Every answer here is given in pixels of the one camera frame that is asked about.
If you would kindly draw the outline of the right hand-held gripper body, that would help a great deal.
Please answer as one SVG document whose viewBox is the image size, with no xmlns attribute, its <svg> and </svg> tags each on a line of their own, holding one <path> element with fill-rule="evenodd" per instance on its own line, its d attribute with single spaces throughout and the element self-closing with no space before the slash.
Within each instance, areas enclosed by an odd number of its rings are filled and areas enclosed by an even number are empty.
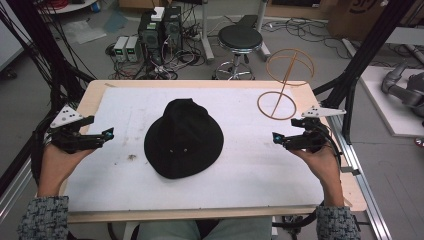
<svg viewBox="0 0 424 240">
<path fill-rule="evenodd" d="M 309 149 L 317 152 L 328 141 L 330 134 L 328 128 L 321 122 L 321 117 L 344 115 L 344 109 L 332 109 L 312 106 L 301 114 L 301 119 L 292 119 L 291 125 L 303 128 L 301 135 L 288 138 L 289 150 Z"/>
</svg>

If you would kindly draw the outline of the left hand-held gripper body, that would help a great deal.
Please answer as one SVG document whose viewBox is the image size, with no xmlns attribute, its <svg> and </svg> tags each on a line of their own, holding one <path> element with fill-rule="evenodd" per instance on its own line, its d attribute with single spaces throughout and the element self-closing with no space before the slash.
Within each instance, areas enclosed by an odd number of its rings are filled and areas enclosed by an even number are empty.
<svg viewBox="0 0 424 240">
<path fill-rule="evenodd" d="M 65 105 L 51 122 L 47 139 L 51 144 L 69 154 L 89 150 L 88 141 L 97 139 L 98 134 L 83 135 L 80 129 L 93 122 L 93 116 L 84 117 L 69 105 Z"/>
</svg>

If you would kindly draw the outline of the person's left hand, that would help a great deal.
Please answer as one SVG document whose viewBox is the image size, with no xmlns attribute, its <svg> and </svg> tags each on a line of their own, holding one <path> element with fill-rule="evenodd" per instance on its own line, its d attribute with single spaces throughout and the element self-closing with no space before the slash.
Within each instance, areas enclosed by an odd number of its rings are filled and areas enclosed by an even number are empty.
<svg viewBox="0 0 424 240">
<path fill-rule="evenodd" d="M 38 184 L 38 197 L 58 196 L 62 183 L 72 174 L 78 164 L 94 149 L 69 154 L 53 144 L 45 147 Z"/>
</svg>

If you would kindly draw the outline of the person's right hand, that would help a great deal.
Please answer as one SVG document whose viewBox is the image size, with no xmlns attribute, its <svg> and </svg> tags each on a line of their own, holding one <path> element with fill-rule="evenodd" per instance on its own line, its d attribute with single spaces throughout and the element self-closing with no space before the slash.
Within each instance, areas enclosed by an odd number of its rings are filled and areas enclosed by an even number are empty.
<svg viewBox="0 0 424 240">
<path fill-rule="evenodd" d="M 290 150 L 290 153 L 301 158 L 320 181 L 324 194 L 324 205 L 343 207 L 344 197 L 339 165 L 333 149 L 329 145 L 324 145 L 315 153 L 308 150 Z"/>
</svg>

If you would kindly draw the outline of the white table mat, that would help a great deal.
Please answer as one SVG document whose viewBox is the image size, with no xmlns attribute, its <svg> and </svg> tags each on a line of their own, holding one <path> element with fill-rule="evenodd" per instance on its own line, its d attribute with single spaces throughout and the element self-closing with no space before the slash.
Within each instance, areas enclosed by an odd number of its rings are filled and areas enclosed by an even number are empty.
<svg viewBox="0 0 424 240">
<path fill-rule="evenodd" d="M 191 98 L 205 107 L 224 134 L 218 160 L 196 175 L 160 176 L 144 153 L 148 128 L 166 105 Z M 114 137 L 85 158 L 69 177 L 73 212 L 300 207 L 323 199 L 319 181 L 302 160 L 272 140 L 274 133 L 300 134 L 290 121 L 273 120 L 262 109 L 274 97 L 262 89 L 107 89 L 90 126 L 92 134 L 112 128 Z"/>
</svg>

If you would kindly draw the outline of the black brimmed hat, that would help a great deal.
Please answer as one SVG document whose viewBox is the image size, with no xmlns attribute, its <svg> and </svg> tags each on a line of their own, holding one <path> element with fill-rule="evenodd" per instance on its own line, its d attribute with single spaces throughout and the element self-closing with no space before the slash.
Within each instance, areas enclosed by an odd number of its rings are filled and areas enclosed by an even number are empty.
<svg viewBox="0 0 424 240">
<path fill-rule="evenodd" d="M 224 134 L 208 111 L 189 99 L 169 102 L 148 129 L 144 153 L 154 170 L 167 179 L 198 174 L 220 156 Z"/>
</svg>

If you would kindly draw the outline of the white platform board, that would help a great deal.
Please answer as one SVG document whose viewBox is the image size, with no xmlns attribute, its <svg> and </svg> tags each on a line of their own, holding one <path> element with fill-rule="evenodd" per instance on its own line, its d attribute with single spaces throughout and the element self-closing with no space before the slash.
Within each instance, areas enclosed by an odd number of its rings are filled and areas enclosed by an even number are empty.
<svg viewBox="0 0 424 240">
<path fill-rule="evenodd" d="M 366 93 L 393 136 L 424 137 L 424 118 L 415 115 L 400 99 L 381 91 L 383 78 L 390 71 L 390 67 L 367 67 L 361 76 Z"/>
</svg>

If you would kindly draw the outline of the grey bench power supply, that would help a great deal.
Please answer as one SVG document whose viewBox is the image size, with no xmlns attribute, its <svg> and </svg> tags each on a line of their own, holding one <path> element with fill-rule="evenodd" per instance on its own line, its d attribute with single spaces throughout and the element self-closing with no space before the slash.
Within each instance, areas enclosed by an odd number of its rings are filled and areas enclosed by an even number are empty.
<svg viewBox="0 0 424 240">
<path fill-rule="evenodd" d="M 126 53 L 127 41 L 128 41 L 128 38 L 126 36 L 119 37 L 113 47 L 115 57 L 118 62 L 125 62 L 127 60 L 127 53 Z"/>
<path fill-rule="evenodd" d="M 126 52 L 129 62 L 137 62 L 139 60 L 141 49 L 139 46 L 138 38 L 136 36 L 131 36 L 128 38 Z"/>
</svg>

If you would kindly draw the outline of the person's legs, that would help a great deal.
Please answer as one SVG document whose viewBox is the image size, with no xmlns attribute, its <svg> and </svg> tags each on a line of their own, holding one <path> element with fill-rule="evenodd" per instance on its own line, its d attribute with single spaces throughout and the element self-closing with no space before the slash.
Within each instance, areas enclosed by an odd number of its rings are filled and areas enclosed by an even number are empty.
<svg viewBox="0 0 424 240">
<path fill-rule="evenodd" d="M 143 222 L 137 240 L 271 240 L 272 218 Z"/>
</svg>

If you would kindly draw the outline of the black computer tower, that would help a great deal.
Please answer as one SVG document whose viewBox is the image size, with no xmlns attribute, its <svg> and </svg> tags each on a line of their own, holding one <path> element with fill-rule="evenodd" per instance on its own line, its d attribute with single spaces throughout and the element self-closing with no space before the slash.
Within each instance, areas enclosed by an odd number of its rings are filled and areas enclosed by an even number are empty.
<svg viewBox="0 0 424 240">
<path fill-rule="evenodd" d="M 181 7 L 171 6 L 166 8 L 163 23 L 168 47 L 175 51 L 182 50 Z"/>
<path fill-rule="evenodd" d="M 144 46 L 145 55 L 155 64 L 161 65 L 163 63 L 161 55 L 163 44 L 162 23 L 153 21 L 150 13 L 144 13 L 141 16 L 138 35 L 141 44 Z"/>
</svg>

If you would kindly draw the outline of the black round stool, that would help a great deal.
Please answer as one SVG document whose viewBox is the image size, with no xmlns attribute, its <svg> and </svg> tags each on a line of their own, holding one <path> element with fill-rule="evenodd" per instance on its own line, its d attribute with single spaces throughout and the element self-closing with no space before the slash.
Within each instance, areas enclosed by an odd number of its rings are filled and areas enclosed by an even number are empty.
<svg viewBox="0 0 424 240">
<path fill-rule="evenodd" d="M 233 54 L 231 61 L 220 64 L 214 71 L 215 80 L 254 80 L 248 54 L 262 47 L 262 35 L 250 26 L 235 24 L 222 28 L 218 43 Z"/>
</svg>

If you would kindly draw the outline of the cardboard box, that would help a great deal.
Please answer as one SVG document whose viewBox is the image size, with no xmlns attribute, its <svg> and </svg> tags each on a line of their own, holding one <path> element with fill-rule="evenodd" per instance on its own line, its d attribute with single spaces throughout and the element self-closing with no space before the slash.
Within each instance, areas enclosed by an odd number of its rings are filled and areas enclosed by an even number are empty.
<svg viewBox="0 0 424 240">
<path fill-rule="evenodd" d="M 413 4 L 403 15 L 403 20 L 413 13 L 422 0 L 338 0 L 330 13 L 327 30 L 334 38 L 363 41 L 369 34 L 387 32 L 389 23 L 398 23 L 393 17 L 399 9 L 392 10 L 381 19 L 391 2 L 404 5 L 408 1 Z"/>
</svg>

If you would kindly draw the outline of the white box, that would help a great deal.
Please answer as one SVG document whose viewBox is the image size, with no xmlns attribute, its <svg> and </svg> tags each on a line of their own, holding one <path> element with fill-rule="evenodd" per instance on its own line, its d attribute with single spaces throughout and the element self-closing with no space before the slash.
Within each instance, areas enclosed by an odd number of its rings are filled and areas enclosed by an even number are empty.
<svg viewBox="0 0 424 240">
<path fill-rule="evenodd" d="M 155 7 L 153 13 L 151 14 L 151 20 L 153 22 L 161 22 L 165 13 L 164 7 Z"/>
</svg>

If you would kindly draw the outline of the aluminium rail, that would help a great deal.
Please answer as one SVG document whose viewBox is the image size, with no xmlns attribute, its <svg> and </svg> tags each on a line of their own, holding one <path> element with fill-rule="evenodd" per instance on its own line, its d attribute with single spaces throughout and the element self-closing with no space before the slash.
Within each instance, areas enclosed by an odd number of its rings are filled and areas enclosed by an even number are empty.
<svg viewBox="0 0 424 240">
<path fill-rule="evenodd" d="M 347 165 L 352 167 L 354 170 L 359 171 L 359 173 L 355 175 L 355 178 L 366 202 L 366 214 L 376 239 L 392 240 L 390 231 L 368 184 L 366 175 L 362 170 L 362 166 L 354 147 L 350 145 L 342 135 L 342 118 L 340 116 L 330 116 L 327 118 L 327 121 L 333 130 L 335 139 L 343 151 Z"/>
<path fill-rule="evenodd" d="M 31 181 L 31 178 L 31 159 L 27 159 L 18 171 L 17 176 L 12 179 L 5 194 L 0 197 L 0 224 L 7 218 L 9 212 Z"/>
</svg>

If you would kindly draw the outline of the black frame post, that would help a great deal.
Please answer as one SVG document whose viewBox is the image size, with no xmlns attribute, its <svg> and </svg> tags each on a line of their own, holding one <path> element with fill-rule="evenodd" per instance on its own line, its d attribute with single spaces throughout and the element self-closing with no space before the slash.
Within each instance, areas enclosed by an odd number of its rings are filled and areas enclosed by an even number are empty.
<svg viewBox="0 0 424 240">
<path fill-rule="evenodd" d="M 351 122 L 356 85 L 380 48 L 386 43 L 415 0 L 389 0 L 383 13 L 377 19 L 371 32 L 362 42 L 345 70 L 335 79 L 313 90 L 315 96 L 330 90 L 328 97 L 321 102 L 324 107 L 336 109 L 345 102 L 347 113 L 343 117 L 342 136 L 351 144 Z"/>
<path fill-rule="evenodd" d="M 50 88 L 51 109 L 56 112 L 64 105 L 76 109 L 86 86 L 95 78 L 79 70 L 64 56 L 43 16 L 38 12 L 37 0 L 5 1 L 21 27 L 2 10 L 0 20 L 33 60 Z"/>
</svg>

